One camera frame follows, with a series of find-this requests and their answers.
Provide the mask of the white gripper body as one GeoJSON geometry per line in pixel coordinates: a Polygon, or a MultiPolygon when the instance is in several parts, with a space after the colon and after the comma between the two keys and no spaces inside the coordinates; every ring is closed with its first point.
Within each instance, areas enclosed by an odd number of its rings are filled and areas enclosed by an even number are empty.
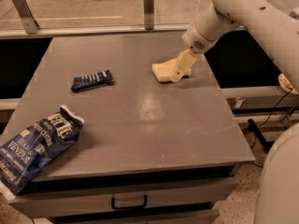
{"type": "Polygon", "coordinates": [[[191,23],[186,32],[182,35],[182,40],[187,49],[196,54],[203,54],[210,50],[215,41],[205,39],[198,31],[194,23],[191,23]]]}

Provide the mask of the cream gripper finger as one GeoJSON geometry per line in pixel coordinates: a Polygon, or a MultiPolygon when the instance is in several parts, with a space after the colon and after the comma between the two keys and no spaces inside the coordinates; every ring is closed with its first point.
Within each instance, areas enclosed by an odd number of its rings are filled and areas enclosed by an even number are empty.
{"type": "Polygon", "coordinates": [[[179,82],[192,68],[197,61],[197,55],[189,49],[182,51],[176,60],[176,64],[172,70],[170,80],[179,82]]]}

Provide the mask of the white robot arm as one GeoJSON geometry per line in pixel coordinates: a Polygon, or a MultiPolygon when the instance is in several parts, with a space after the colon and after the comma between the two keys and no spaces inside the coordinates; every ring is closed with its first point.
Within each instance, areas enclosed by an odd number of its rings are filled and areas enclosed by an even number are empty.
{"type": "MultiPolygon", "coordinates": [[[[265,62],[241,60],[249,69],[248,86],[268,86],[283,75],[299,89],[298,20],[268,0],[210,0],[182,36],[182,51],[170,79],[178,82],[218,39],[244,27],[267,55],[265,62]]],[[[254,224],[299,224],[299,126],[294,124],[273,143],[263,164],[254,224]]]]}

